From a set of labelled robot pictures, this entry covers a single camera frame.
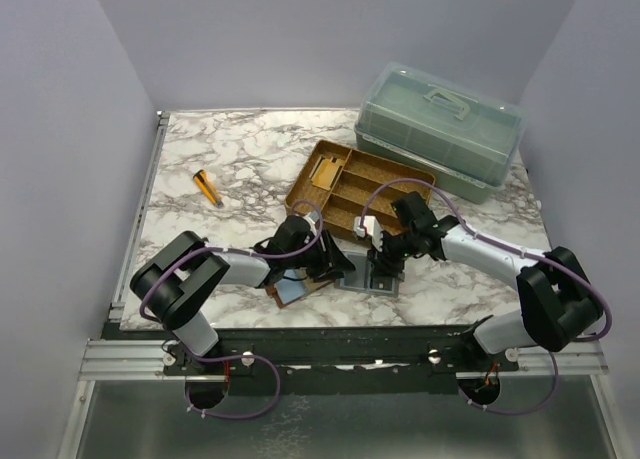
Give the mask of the grey card holder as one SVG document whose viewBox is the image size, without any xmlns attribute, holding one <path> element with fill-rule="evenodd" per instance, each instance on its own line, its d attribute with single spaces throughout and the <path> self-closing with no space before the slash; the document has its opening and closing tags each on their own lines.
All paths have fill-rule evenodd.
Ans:
<svg viewBox="0 0 640 459">
<path fill-rule="evenodd" d="M 355 270 L 337 279 L 334 283 L 336 289 L 393 298 L 398 296 L 400 281 L 393 277 L 374 277 L 372 263 L 366 254 L 348 251 L 346 258 L 354 264 Z"/>
</svg>

